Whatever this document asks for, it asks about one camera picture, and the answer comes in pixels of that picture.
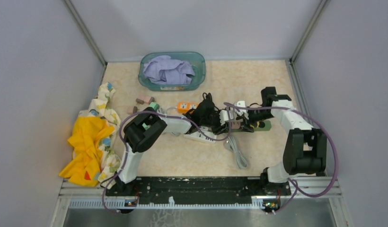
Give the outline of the green power strip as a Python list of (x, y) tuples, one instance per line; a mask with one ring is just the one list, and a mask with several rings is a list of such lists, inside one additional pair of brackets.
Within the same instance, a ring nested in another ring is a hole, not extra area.
[(239, 128), (232, 128), (231, 132), (259, 132), (259, 131), (270, 131), (272, 124), (270, 121), (260, 121), (254, 125), (250, 124), (248, 127), (246, 125), (241, 125)]

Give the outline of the white power strip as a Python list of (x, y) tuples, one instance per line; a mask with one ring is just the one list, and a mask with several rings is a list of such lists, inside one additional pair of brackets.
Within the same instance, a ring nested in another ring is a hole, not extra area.
[(196, 132), (193, 132), (191, 134), (184, 134), (183, 137), (190, 139), (190, 140), (197, 141), (197, 142), (206, 143), (206, 144), (216, 143), (215, 139), (217, 138), (217, 135), (215, 135), (214, 133), (212, 133), (210, 131), (204, 131), (204, 134), (206, 136), (204, 136), (199, 131), (196, 131)]

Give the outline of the orange power strip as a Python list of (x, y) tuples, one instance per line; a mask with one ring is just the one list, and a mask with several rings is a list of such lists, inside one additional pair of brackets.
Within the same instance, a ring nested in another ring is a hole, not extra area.
[(179, 114), (185, 114), (191, 109), (196, 109), (197, 106), (198, 103), (179, 102), (176, 107)]

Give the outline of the green plug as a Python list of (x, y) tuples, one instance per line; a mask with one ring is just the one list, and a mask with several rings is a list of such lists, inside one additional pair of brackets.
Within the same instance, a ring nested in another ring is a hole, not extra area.
[(154, 109), (155, 111), (157, 111), (159, 109), (159, 104), (156, 103), (156, 102), (151, 102), (149, 104), (149, 107), (151, 107), (152, 109)]

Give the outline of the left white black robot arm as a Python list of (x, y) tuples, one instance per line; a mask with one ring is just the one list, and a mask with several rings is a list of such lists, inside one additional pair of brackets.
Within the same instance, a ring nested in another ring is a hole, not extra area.
[(165, 132), (187, 133), (191, 127), (210, 141), (224, 141), (228, 135), (222, 139), (209, 136), (207, 131), (201, 129), (193, 120), (184, 115), (169, 115), (159, 113), (152, 107), (147, 107), (143, 111), (136, 112), (125, 118), (119, 129), (120, 140), (124, 144), (123, 161), (115, 175), (110, 178), (115, 185), (107, 189), (110, 183), (107, 183), (103, 196), (128, 196), (135, 190), (135, 180), (137, 178), (138, 167), (140, 165), (144, 152), (149, 150), (161, 134)]

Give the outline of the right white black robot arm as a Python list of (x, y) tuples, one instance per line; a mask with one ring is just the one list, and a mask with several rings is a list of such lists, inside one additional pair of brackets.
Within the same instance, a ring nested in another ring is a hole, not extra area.
[(279, 95), (275, 87), (261, 90), (259, 109), (236, 102), (235, 112), (250, 125), (276, 118), (288, 134), (282, 161), (267, 167), (260, 175), (260, 190), (266, 195), (288, 185), (288, 178), (297, 174), (317, 174), (326, 168), (327, 137), (321, 129), (314, 128), (297, 113), (288, 95)]

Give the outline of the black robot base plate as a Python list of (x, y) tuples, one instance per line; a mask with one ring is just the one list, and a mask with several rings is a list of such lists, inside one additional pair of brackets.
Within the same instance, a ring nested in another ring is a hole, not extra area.
[(260, 177), (137, 177), (120, 180), (106, 190), (106, 196), (132, 196), (138, 204), (234, 205), (250, 204), (254, 196), (290, 196), (288, 182), (269, 183)]

